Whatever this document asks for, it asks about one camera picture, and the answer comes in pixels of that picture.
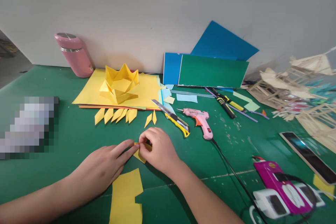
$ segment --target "black cable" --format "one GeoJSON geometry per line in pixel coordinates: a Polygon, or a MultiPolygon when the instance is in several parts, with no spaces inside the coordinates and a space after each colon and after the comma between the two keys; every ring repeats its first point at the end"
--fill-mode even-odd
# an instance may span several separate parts
{"type": "Polygon", "coordinates": [[[242,186],[242,188],[244,189],[244,191],[246,192],[247,196],[250,198],[255,210],[258,212],[259,216],[261,217],[261,219],[263,220],[263,222],[265,224],[267,224],[265,218],[263,217],[261,211],[259,210],[257,204],[254,202],[253,197],[251,196],[251,194],[249,193],[249,191],[247,190],[246,186],[244,185],[244,183],[240,180],[240,178],[238,177],[238,175],[236,174],[236,172],[234,171],[234,169],[232,168],[232,166],[230,165],[229,161],[226,159],[224,153],[222,152],[221,148],[218,146],[217,142],[212,138],[210,140],[211,142],[213,142],[213,144],[217,147],[218,151],[220,152],[220,154],[222,155],[222,157],[224,158],[224,160],[226,161],[227,165],[230,167],[232,173],[236,176],[237,180],[239,181],[240,185],[242,186]]]}

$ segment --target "floor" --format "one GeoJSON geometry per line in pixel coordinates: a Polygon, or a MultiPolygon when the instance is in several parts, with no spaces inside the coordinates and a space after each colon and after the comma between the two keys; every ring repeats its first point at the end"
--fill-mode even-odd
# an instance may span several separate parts
{"type": "Polygon", "coordinates": [[[15,57],[0,54],[0,89],[25,74],[33,66],[20,51],[15,53],[15,57]]]}

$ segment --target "pink hot glue gun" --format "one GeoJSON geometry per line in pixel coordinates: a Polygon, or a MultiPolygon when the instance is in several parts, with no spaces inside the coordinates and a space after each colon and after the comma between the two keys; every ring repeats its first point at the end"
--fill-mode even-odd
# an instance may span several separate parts
{"type": "Polygon", "coordinates": [[[191,108],[185,108],[180,111],[182,111],[183,114],[185,114],[186,116],[190,116],[196,119],[196,126],[202,127],[204,139],[211,140],[213,138],[212,131],[207,122],[207,119],[209,118],[209,114],[207,112],[204,112],[204,111],[201,112],[200,110],[194,110],[191,108]]]}

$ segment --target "table surface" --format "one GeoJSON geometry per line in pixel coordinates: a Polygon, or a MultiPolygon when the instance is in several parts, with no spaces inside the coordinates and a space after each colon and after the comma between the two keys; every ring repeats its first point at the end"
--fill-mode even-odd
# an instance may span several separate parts
{"type": "MultiPolygon", "coordinates": [[[[100,122],[95,126],[94,115],[97,109],[80,109],[71,104],[84,87],[87,79],[74,75],[70,68],[36,66],[23,76],[0,90],[0,132],[11,123],[15,110],[24,103],[25,96],[58,96],[59,118],[55,125],[54,144],[44,153],[30,154],[28,159],[0,161],[0,204],[31,193],[50,185],[70,174],[91,152],[105,146],[116,145],[126,139],[138,140],[144,131],[144,122],[150,111],[139,111],[131,124],[124,120],[117,124],[100,122]]],[[[203,89],[191,87],[174,87],[174,90],[204,93],[203,89]]],[[[253,98],[245,90],[239,93],[253,98]]],[[[246,102],[232,93],[229,95],[238,104],[246,102]]],[[[269,117],[274,110],[263,104],[269,117]]],[[[215,99],[198,97],[198,103],[175,100],[173,108],[193,108],[207,111],[208,123],[214,137],[224,151],[227,159],[249,192],[264,189],[264,184],[255,171],[252,155],[277,162],[284,172],[302,178],[313,184],[312,170],[295,154],[279,136],[280,132],[293,131],[304,140],[333,170],[336,170],[336,155],[310,137],[296,121],[285,122],[281,118],[267,120],[259,115],[250,114],[259,120],[251,121],[240,114],[231,120],[215,99]]],[[[162,128],[170,136],[179,157],[228,204],[245,223],[252,223],[248,208],[251,205],[246,193],[228,170],[215,147],[203,139],[200,127],[195,127],[193,118],[178,115],[190,126],[191,134],[182,137],[182,132],[157,112],[156,127],[162,128]]],[[[124,171],[140,169],[144,192],[136,197],[142,203],[143,223],[196,223],[186,201],[179,189],[170,179],[150,164],[141,163],[132,157],[125,165],[124,171]]],[[[108,223],[111,209],[112,186],[103,195],[91,203],[69,213],[55,223],[108,223]]],[[[315,211],[309,223],[331,223],[336,219],[335,202],[322,196],[326,206],[315,211]]],[[[301,216],[287,216],[281,223],[293,223],[301,216]]]]}

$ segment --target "white wall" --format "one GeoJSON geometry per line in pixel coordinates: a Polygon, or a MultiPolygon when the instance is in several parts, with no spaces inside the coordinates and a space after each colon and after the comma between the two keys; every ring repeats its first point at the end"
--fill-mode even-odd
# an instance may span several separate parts
{"type": "Polygon", "coordinates": [[[53,34],[68,32],[97,67],[161,72],[211,20],[260,49],[248,73],[336,46],[336,0],[0,0],[0,29],[34,64],[67,66],[53,34]]]}

